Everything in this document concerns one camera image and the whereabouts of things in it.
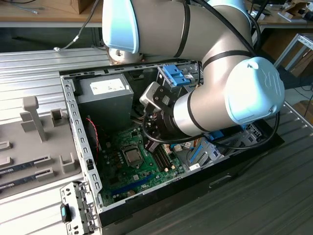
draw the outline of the label sticker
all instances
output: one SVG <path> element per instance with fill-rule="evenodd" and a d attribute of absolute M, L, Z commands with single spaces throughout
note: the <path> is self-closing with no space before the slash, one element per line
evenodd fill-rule
<path fill-rule="evenodd" d="M 125 90 L 125 87 L 119 78 L 100 82 L 92 82 L 90 87 L 94 95 Z"/>
<path fill-rule="evenodd" d="M 187 78 L 187 79 L 191 79 L 191 78 L 193 78 L 193 76 L 192 76 L 192 75 L 190 75 L 190 74 L 187 74 L 187 75 L 185 75 L 185 78 Z"/>
<path fill-rule="evenodd" d="M 200 168 L 199 163 L 194 164 L 194 165 L 192 165 L 192 166 L 189 167 L 190 170 L 195 170 L 195 169 L 198 169 L 198 168 Z"/>

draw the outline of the light blue joint cap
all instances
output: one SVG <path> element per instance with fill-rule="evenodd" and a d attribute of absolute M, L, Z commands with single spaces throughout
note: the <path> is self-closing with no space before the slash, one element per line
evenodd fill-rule
<path fill-rule="evenodd" d="M 102 35 L 110 48 L 138 52 L 139 33 L 131 0 L 104 0 Z"/>
<path fill-rule="evenodd" d="M 242 125 L 276 114 L 284 104 L 285 87 L 270 61 L 254 57 L 231 71 L 224 96 L 228 115 Z"/>
<path fill-rule="evenodd" d="M 207 3 L 211 6 L 231 6 L 240 10 L 247 17 L 251 27 L 251 21 L 246 11 L 245 0 L 209 0 Z"/>

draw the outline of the motherboard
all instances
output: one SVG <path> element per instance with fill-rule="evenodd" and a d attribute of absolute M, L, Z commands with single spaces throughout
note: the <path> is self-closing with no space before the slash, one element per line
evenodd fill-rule
<path fill-rule="evenodd" d="M 97 169 L 102 182 L 104 206 L 131 197 L 185 173 L 180 160 L 159 145 L 153 153 L 144 149 L 138 126 L 118 132 L 108 142 L 100 142 L 102 151 Z"/>

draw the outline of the metal bracket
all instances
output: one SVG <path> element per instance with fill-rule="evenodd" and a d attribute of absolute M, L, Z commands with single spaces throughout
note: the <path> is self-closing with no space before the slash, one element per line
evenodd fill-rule
<path fill-rule="evenodd" d="M 171 109 L 168 105 L 175 103 L 177 101 L 177 97 L 164 86 L 159 86 L 157 88 L 156 92 L 153 95 L 153 101 L 165 113 L 169 114 L 172 117 L 174 116 L 173 109 Z"/>
<path fill-rule="evenodd" d="M 60 189 L 62 203 L 69 206 L 68 235 L 83 235 L 99 228 L 99 217 L 87 182 L 72 182 Z"/>

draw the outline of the black cable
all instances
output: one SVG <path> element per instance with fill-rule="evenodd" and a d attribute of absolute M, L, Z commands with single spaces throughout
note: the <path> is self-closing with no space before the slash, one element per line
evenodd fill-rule
<path fill-rule="evenodd" d="M 228 148 L 228 149 L 236 149 L 236 150 L 247 150 L 247 149 L 257 148 L 257 147 L 260 147 L 261 145 L 267 143 L 268 141 L 270 141 L 274 137 L 274 135 L 276 134 L 276 132 L 278 130 L 278 127 L 279 127 L 279 121 L 280 121 L 280 112 L 278 112 L 276 114 L 275 125 L 274 125 L 274 129 L 273 129 L 273 132 L 271 133 L 271 135 L 267 139 L 265 139 L 263 141 L 260 141 L 260 142 L 254 144 L 254 145 L 247 146 L 247 147 L 228 146 L 226 144 L 222 144 L 222 143 L 218 143 L 218 142 L 212 141 L 212 140 L 210 140 L 210 138 L 206 137 L 205 135 L 203 135 L 203 137 L 205 137 L 206 140 L 209 143 L 214 144 L 217 147 Z"/>
<path fill-rule="evenodd" d="M 54 50 L 55 51 L 61 51 L 61 50 L 65 50 L 67 48 L 69 48 L 73 43 L 75 43 L 78 39 L 79 39 L 79 36 L 80 34 L 82 33 L 83 29 L 86 27 L 86 25 L 89 23 L 89 21 L 91 20 L 93 14 L 94 14 L 94 11 L 96 10 L 96 7 L 99 3 L 99 0 L 96 0 L 91 8 L 91 11 L 90 11 L 90 14 L 88 16 L 88 18 L 86 19 L 86 21 L 84 22 L 83 26 L 80 28 L 78 34 L 76 35 L 76 37 L 73 39 L 73 41 L 71 41 L 69 44 L 67 44 L 65 47 L 63 48 L 59 48 L 59 47 L 55 47 Z"/>
<path fill-rule="evenodd" d="M 251 9 L 250 9 L 250 13 L 249 13 L 249 15 L 251 15 L 251 13 L 252 13 L 253 6 L 254 6 L 254 3 L 252 3 L 252 5 L 251 5 Z"/>
<path fill-rule="evenodd" d="M 31 3 L 37 0 L 31 0 L 31 1 L 24 1 L 24 2 L 20 2 L 20 1 L 9 1 L 9 0 L 1 0 L 3 2 L 8 2 L 8 3 L 16 3 L 16 4 L 26 4 L 26 3 Z"/>
<path fill-rule="evenodd" d="M 306 111 L 305 111 L 303 117 L 305 117 L 305 116 L 307 115 L 307 112 L 308 112 L 308 110 L 309 110 L 309 106 L 310 106 L 310 103 L 311 103 L 311 100 L 312 100 L 312 99 L 313 99 L 313 95 L 311 96 L 311 98 L 310 98 L 310 100 L 309 100 L 309 103 L 308 103 L 308 105 L 307 105 L 307 109 L 306 109 Z"/>
<path fill-rule="evenodd" d="M 157 139 L 148 133 L 147 128 L 146 128 L 146 124 L 147 124 L 147 114 L 145 114 L 145 117 L 144 117 L 143 122 L 142 122 L 142 132 L 148 139 L 150 139 L 151 141 L 154 141 L 156 143 L 169 143 L 169 144 L 184 143 L 184 142 L 193 141 L 195 139 L 202 137 L 202 135 L 198 135 L 198 136 L 187 137 L 187 138 L 182 138 L 182 139 L 175 139 L 175 140 Z"/>
<path fill-rule="evenodd" d="M 200 61 L 197 62 L 197 65 L 198 65 L 198 86 L 200 86 L 200 79 L 201 79 Z"/>
<path fill-rule="evenodd" d="M 309 91 L 313 92 L 313 83 L 310 84 L 310 86 L 311 86 L 311 88 L 308 89 L 308 90 L 305 90 L 305 89 L 303 88 L 303 86 L 301 86 L 301 89 L 304 90 L 305 92 L 309 92 Z"/>
<path fill-rule="evenodd" d="M 260 26 L 259 26 L 259 24 L 257 23 L 257 21 L 254 19 L 254 17 L 252 15 L 248 15 L 248 16 L 249 16 L 249 19 L 254 24 L 254 27 L 256 29 L 257 41 L 255 43 L 254 49 L 256 51 L 258 51 L 261 48 L 261 30 L 260 30 Z"/>
<path fill-rule="evenodd" d="M 262 4 L 262 6 L 260 7 L 258 14 L 256 14 L 255 16 L 255 20 L 258 21 L 258 19 L 260 18 L 260 15 L 262 14 L 262 12 L 264 11 L 266 5 L 268 4 L 269 0 L 265 0 Z"/>
<path fill-rule="evenodd" d="M 306 99 L 310 99 L 310 98 L 308 98 L 307 96 L 303 95 L 301 92 L 299 92 L 296 88 L 294 88 L 294 90 L 295 90 L 296 92 L 298 92 L 300 95 L 302 95 L 303 97 L 305 97 Z"/>
<path fill-rule="evenodd" d="M 217 17 L 227 28 L 229 28 L 230 31 L 232 31 L 237 36 L 237 38 L 247 48 L 247 50 L 253 56 L 256 56 L 256 53 L 254 52 L 253 47 L 247 42 L 247 40 L 241 35 L 241 33 L 238 32 L 238 30 L 220 12 L 218 12 L 214 7 L 208 4 L 205 0 L 194 0 L 194 1 L 200 4 L 201 6 L 203 6 L 208 11 L 210 11 L 215 17 Z"/>

